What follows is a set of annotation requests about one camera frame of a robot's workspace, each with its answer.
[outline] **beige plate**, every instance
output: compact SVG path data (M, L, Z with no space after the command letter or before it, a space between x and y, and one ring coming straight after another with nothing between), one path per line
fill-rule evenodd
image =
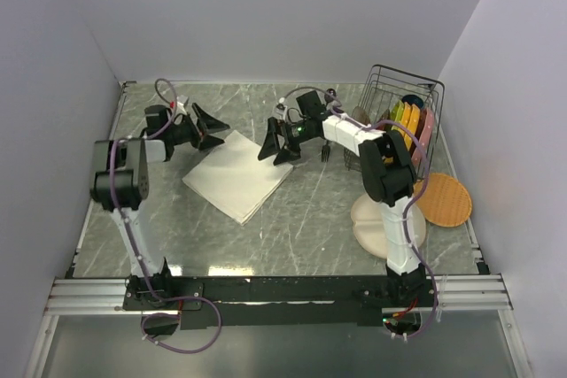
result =
M419 247L425 241L427 225L425 217L417 205L411 207L411 213L414 218L414 231ZM368 194L364 194L354 202L351 209L351 219L353 220L354 236L362 248L374 256L387 258L388 248L384 223L378 203L372 201Z

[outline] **metal rack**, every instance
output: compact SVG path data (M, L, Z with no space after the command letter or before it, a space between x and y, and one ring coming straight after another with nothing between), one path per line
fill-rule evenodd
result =
M441 81L390 66L374 65L370 69L361 99L357 107L354 108L353 118L362 122L369 120L370 123L376 123L386 110L391 111L405 95L419 96L423 100L424 107L430 108L434 113L433 132L427 146L427 158L431 163L435 144L439 137L441 111L445 96L445 85ZM349 150L344 150L344 156L346 168L360 172L359 158ZM422 161L418 164L417 174L419 177L423 177Z

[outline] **round woven trivet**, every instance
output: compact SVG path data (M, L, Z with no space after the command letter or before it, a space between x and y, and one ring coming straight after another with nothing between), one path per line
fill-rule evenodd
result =
M414 194L422 184L421 181L416 183ZM454 177L443 173L430 174L427 189L417 205L428 221L444 228L461 225L472 212L469 191Z

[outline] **wall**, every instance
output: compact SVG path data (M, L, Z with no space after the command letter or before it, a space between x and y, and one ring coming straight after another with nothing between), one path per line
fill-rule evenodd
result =
M441 74L478 239L545 377L567 371L566 28L567 0L481 0Z
M0 375L23 374L118 83L70 0L0 0Z
M77 0L119 80L437 77L478 0Z

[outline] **towel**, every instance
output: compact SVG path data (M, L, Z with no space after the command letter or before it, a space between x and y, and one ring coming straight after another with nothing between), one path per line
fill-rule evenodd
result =
M185 177L183 183L209 203L244 225L293 169L258 161L260 146L237 131L216 147Z

